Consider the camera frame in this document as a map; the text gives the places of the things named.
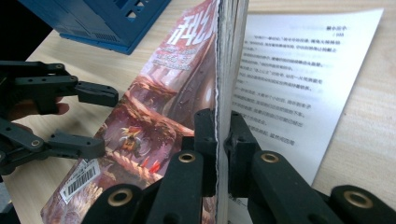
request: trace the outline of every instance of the blue plastic basket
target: blue plastic basket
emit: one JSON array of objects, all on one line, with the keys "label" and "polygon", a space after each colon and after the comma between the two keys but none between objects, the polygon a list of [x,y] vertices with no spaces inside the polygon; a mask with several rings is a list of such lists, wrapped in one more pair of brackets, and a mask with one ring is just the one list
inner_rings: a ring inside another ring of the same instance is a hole
[{"label": "blue plastic basket", "polygon": [[19,0],[61,37],[131,54],[170,0]]}]

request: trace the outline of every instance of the illustrated cover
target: illustrated cover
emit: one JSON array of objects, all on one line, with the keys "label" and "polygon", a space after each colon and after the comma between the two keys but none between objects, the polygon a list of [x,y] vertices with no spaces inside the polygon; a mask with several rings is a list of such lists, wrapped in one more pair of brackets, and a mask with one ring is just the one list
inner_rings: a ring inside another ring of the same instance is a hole
[{"label": "illustrated cover", "polygon": [[[185,11],[95,137],[106,155],[78,161],[41,210],[44,223],[80,223],[111,186],[146,188],[165,174],[193,115],[215,108],[217,0]],[[204,198],[203,223],[215,223],[216,197]]]}]

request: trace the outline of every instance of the wooden table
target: wooden table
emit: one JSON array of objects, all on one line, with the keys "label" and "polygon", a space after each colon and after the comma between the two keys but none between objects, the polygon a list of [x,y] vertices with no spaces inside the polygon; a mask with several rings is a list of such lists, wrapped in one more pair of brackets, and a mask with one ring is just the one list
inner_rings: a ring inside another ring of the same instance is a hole
[{"label": "wooden table", "polygon": [[[173,0],[133,54],[127,56],[62,39],[52,32],[29,61],[64,63],[80,80],[104,83],[123,94],[193,0]],[[334,186],[368,189],[396,209],[396,1],[251,0],[250,11],[264,13],[349,12],[383,7],[373,43],[332,137],[313,187],[329,194]],[[71,108],[62,116],[18,120],[48,138],[56,129],[93,136],[111,108],[86,105],[66,97]],[[42,223],[40,210],[76,161],[32,161],[4,176],[22,223]]]}]

